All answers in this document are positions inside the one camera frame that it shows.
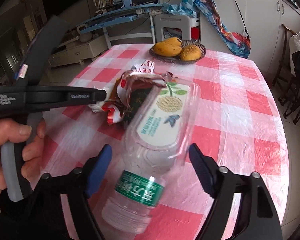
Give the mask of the person's left hand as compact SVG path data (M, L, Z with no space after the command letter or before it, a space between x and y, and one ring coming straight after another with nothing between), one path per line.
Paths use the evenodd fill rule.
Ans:
M46 123L37 117L20 124L0 120L0 194L7 190L13 202L32 193L31 182L40 175Z

